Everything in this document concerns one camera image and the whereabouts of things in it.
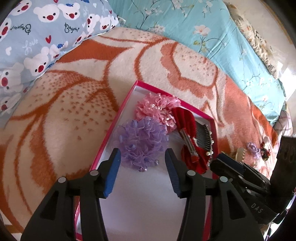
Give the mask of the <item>tan plastic claw clip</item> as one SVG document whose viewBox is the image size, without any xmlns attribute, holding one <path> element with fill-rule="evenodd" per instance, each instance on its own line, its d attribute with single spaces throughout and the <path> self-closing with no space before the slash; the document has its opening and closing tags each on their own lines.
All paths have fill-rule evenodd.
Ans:
<svg viewBox="0 0 296 241">
<path fill-rule="evenodd" d="M 239 163 L 244 163 L 245 154 L 247 153 L 247 149 L 243 147 L 239 147 L 235 153 L 235 161 Z"/>
</svg>

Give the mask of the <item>red shallow gift box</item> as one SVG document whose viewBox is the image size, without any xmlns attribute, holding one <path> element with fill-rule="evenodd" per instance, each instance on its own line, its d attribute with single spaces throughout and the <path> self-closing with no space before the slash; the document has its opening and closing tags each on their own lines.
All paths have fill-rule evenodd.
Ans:
<svg viewBox="0 0 296 241">
<path fill-rule="evenodd" d="M 149 93 L 167 92 L 142 81 L 136 81 L 115 116 L 91 169 L 107 160 L 115 147 L 115 129 L 134 119 L 135 105 Z M 109 240 L 177 240 L 185 209 L 185 199 L 174 193 L 165 165 L 164 155 L 159 165 L 145 172 L 123 165 L 119 167 L 112 193 L 101 199 L 100 205 Z"/>
</svg>

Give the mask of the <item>blue bear print pillow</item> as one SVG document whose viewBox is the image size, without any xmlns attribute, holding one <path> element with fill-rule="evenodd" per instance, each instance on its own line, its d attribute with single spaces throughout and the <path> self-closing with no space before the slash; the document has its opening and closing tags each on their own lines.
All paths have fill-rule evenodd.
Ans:
<svg viewBox="0 0 296 241">
<path fill-rule="evenodd" d="M 20 1 L 1 24 L 1 118 L 59 58 L 117 25 L 108 1 Z"/>
</svg>

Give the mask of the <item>purple ruffled hair flower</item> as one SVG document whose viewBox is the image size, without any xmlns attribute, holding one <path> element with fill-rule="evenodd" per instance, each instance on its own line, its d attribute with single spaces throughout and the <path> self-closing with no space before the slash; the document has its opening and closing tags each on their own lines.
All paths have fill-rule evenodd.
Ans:
<svg viewBox="0 0 296 241">
<path fill-rule="evenodd" d="M 123 166 L 145 172 L 159 165 L 159 156 L 168 142 L 166 126 L 147 116 L 118 125 L 113 143 L 120 149 Z"/>
</svg>

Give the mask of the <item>cream patterned pillow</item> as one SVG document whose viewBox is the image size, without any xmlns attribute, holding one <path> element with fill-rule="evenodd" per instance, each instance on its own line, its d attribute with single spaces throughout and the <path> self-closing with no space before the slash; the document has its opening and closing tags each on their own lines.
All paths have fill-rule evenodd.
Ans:
<svg viewBox="0 0 296 241">
<path fill-rule="evenodd" d="M 252 26 L 247 18 L 231 3 L 225 2 L 231 18 L 236 23 L 240 32 L 246 38 L 250 46 L 253 48 L 257 56 L 266 66 L 269 73 L 275 78 L 279 78 L 280 72 L 277 69 L 276 58 L 274 56 L 271 45 L 260 35 L 259 32 Z"/>
</svg>

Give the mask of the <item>turquoise floral bed sheet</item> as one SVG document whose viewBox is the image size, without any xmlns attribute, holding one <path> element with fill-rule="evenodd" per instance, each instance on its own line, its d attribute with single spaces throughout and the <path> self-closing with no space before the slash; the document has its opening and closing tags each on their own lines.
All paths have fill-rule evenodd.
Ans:
<svg viewBox="0 0 296 241">
<path fill-rule="evenodd" d="M 248 95 L 273 126 L 285 92 L 232 20 L 223 1 L 110 1 L 125 27 L 175 40 L 207 57 Z"/>
</svg>

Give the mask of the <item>orange white fleece blanket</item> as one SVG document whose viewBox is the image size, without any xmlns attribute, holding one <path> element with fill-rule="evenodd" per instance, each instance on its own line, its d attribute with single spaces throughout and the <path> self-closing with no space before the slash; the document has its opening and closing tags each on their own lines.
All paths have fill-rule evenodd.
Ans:
<svg viewBox="0 0 296 241">
<path fill-rule="evenodd" d="M 1 211 L 18 232 L 58 177 L 89 170 L 137 80 L 214 118 L 221 151 L 264 137 L 272 147 L 278 142 L 260 109 L 209 59 L 165 37 L 118 27 L 57 61 L 1 129 Z"/>
</svg>

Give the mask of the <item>black pearl hair comb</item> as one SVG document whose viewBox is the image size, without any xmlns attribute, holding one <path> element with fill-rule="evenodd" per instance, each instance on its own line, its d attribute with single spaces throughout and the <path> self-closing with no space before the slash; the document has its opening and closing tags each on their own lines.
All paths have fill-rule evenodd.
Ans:
<svg viewBox="0 0 296 241">
<path fill-rule="evenodd" d="M 208 129 L 206 124 L 201 124 L 195 121 L 196 125 L 196 143 L 197 146 L 203 148 L 206 151 L 207 156 L 212 156 L 214 154 L 212 145 L 214 140 L 212 139 L 212 132 Z"/>
</svg>

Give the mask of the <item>red velvet bow clip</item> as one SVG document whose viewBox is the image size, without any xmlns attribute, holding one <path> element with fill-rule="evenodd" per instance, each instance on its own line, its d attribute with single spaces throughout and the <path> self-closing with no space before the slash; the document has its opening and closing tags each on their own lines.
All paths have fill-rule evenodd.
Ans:
<svg viewBox="0 0 296 241">
<path fill-rule="evenodd" d="M 188 169 L 204 174 L 212 156 L 207 156 L 203 148 L 197 146 L 195 118 L 191 111 L 178 107 L 171 110 L 176 121 L 177 131 L 185 145 L 181 149 L 181 159 Z"/>
</svg>

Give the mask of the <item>pink ruffled hair flower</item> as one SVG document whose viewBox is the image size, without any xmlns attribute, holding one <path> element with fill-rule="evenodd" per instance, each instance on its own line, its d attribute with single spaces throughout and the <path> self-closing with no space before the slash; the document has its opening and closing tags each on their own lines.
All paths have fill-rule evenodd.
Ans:
<svg viewBox="0 0 296 241">
<path fill-rule="evenodd" d="M 137 120 L 149 117 L 161 125 L 165 125 L 167 132 L 174 131 L 176 126 L 172 109 L 181 106 L 181 101 L 174 96 L 162 95 L 160 93 L 148 93 L 143 100 L 138 101 L 135 107 Z"/>
</svg>

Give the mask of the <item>purple satin scrunchie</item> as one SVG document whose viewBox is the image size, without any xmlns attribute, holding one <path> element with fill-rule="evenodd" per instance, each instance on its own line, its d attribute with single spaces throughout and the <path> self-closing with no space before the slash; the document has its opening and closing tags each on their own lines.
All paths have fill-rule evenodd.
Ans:
<svg viewBox="0 0 296 241">
<path fill-rule="evenodd" d="M 253 142 L 248 142 L 247 143 L 247 149 L 252 154 L 252 156 L 255 159 L 260 159 L 261 158 L 261 149 L 257 147 L 257 145 Z"/>
</svg>

